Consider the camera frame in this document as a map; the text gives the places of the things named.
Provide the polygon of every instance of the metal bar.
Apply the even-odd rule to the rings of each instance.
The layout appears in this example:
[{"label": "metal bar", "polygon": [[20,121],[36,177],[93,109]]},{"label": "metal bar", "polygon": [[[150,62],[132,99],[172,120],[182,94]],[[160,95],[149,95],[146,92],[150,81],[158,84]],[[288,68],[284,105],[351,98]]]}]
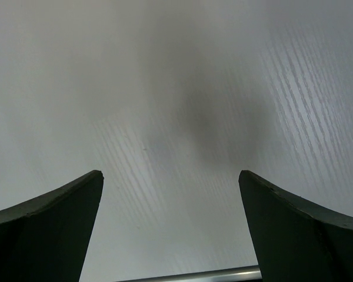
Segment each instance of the metal bar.
[{"label": "metal bar", "polygon": [[261,279],[259,266],[137,279],[126,282],[235,282]]}]

